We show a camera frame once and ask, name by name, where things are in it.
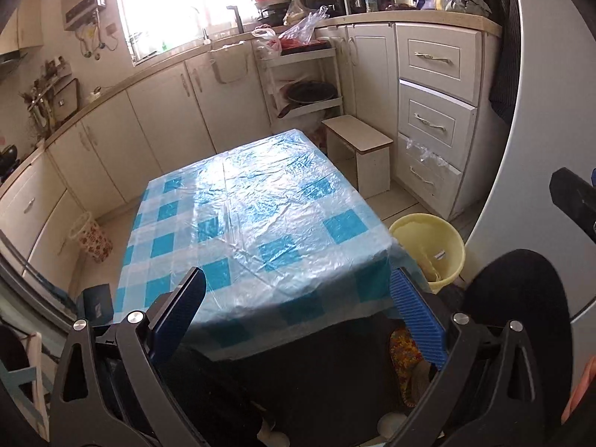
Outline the white storage rack shelf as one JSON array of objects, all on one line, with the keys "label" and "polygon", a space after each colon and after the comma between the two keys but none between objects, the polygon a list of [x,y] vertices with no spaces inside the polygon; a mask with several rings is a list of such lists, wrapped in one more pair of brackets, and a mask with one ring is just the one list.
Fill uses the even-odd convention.
[{"label": "white storage rack shelf", "polygon": [[317,131],[321,122],[343,113],[337,50],[329,41],[281,54],[256,54],[271,127],[274,133]]}]

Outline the clear plastic bag on counter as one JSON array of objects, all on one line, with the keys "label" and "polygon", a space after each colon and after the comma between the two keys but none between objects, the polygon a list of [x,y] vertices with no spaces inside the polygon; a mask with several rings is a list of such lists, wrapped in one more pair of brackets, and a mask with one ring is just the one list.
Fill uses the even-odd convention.
[{"label": "clear plastic bag on counter", "polygon": [[316,11],[310,12],[306,17],[285,30],[279,40],[283,50],[295,47],[305,47],[311,43],[316,25],[328,17],[328,7],[322,5]]}]

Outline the blue dustpan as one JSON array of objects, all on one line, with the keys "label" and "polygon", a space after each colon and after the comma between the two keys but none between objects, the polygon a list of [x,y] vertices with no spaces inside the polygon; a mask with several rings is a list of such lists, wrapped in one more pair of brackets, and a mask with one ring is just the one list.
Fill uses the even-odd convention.
[{"label": "blue dustpan", "polygon": [[114,310],[108,283],[83,289],[77,298],[77,317],[91,326],[103,326],[113,320]]}]

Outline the black frying pan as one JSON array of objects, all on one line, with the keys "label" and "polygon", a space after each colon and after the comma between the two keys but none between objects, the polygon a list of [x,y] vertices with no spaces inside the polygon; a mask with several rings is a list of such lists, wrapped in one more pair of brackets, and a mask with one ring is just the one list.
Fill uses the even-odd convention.
[{"label": "black frying pan", "polygon": [[290,111],[298,107],[316,102],[335,99],[337,89],[335,85],[319,81],[300,81],[291,84],[285,93],[288,104],[279,112],[278,117],[284,118]]}]

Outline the small white wooden stool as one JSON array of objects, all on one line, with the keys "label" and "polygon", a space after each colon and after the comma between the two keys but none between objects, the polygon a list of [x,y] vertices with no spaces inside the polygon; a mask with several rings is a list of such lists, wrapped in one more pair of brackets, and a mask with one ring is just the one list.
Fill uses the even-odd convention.
[{"label": "small white wooden stool", "polygon": [[322,121],[327,156],[332,162],[345,161],[349,150],[356,160],[356,188],[364,198],[386,193],[391,187],[391,148],[393,139],[352,115]]}]

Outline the blue checkered plastic tablecloth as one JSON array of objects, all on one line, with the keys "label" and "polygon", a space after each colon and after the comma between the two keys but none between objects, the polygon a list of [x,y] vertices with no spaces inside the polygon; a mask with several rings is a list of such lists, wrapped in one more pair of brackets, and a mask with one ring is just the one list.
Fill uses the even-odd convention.
[{"label": "blue checkered plastic tablecloth", "polygon": [[390,309],[393,269],[426,285],[368,203],[298,130],[148,183],[124,253],[115,319],[146,310],[192,267],[207,286],[184,340],[214,361]]}]

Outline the yellow plastic trash bin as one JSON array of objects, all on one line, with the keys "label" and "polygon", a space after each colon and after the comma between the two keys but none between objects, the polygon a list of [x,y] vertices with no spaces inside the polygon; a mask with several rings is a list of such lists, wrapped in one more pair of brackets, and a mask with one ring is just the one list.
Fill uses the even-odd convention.
[{"label": "yellow plastic trash bin", "polygon": [[396,220],[389,231],[416,261],[433,293],[460,276],[466,262],[464,240],[443,218],[409,214]]}]

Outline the white refrigerator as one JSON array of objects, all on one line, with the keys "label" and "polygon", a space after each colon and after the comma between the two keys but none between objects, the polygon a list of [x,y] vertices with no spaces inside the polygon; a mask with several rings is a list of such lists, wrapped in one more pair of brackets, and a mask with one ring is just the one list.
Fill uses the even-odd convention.
[{"label": "white refrigerator", "polygon": [[572,0],[518,0],[518,96],[495,184],[467,242],[469,279],[505,252],[532,249],[566,288],[571,322],[595,326],[595,245],[549,196],[559,168],[595,168],[595,38]]}]

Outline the floral patterned waste basket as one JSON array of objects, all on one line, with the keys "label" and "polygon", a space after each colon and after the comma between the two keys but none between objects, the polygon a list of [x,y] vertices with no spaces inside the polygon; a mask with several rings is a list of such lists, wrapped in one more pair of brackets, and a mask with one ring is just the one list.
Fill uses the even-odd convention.
[{"label": "floral patterned waste basket", "polygon": [[113,250],[111,239],[89,211],[74,222],[69,230],[69,239],[76,242],[86,255],[98,263],[104,262]]}]

